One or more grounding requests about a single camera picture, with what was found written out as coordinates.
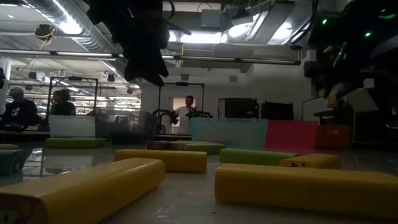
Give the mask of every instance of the shiny floor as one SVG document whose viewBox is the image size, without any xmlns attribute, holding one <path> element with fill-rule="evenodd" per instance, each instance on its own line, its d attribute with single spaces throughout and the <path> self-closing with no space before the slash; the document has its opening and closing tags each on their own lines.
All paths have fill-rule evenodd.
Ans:
<svg viewBox="0 0 398 224">
<path fill-rule="evenodd" d="M 29 154 L 23 174 L 1 177 L 0 186 L 106 164 L 113 161 L 117 149 L 145 147 L 43 149 L 41 144 L 36 143 L 21 144 L 20 148 L 26 149 Z M 339 155 L 343 169 L 375 170 L 398 175 L 398 153 L 367 150 L 322 152 Z M 166 173 L 159 187 L 102 223 L 388 223 L 328 213 L 216 202 L 214 181 L 219 163 L 218 156 L 208 156 L 206 174 Z"/>
</svg>

